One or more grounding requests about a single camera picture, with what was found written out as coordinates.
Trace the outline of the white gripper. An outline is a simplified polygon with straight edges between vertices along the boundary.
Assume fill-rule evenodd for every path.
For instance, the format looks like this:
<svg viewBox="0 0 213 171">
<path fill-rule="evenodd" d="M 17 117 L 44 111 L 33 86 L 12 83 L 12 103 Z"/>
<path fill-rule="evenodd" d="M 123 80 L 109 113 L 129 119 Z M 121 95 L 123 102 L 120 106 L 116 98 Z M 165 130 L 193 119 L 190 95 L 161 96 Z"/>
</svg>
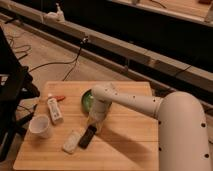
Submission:
<svg viewBox="0 0 213 171">
<path fill-rule="evenodd" d="M 106 104 L 93 104 L 89 112 L 88 126 L 95 127 L 96 133 L 100 133 L 103 126 L 103 120 L 106 118 L 108 107 Z"/>
</svg>

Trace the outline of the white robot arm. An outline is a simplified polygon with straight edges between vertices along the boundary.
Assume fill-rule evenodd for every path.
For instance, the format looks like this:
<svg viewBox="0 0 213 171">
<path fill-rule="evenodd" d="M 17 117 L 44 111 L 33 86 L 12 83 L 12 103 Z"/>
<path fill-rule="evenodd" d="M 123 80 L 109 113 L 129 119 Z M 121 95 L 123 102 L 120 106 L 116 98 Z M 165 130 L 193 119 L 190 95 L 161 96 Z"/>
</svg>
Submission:
<svg viewBox="0 0 213 171">
<path fill-rule="evenodd" d="M 101 123 L 112 102 L 158 121 L 159 171 L 212 171 L 204 109 L 187 92 L 173 92 L 164 98 L 118 92 L 110 83 L 97 84 L 89 116 Z"/>
</svg>

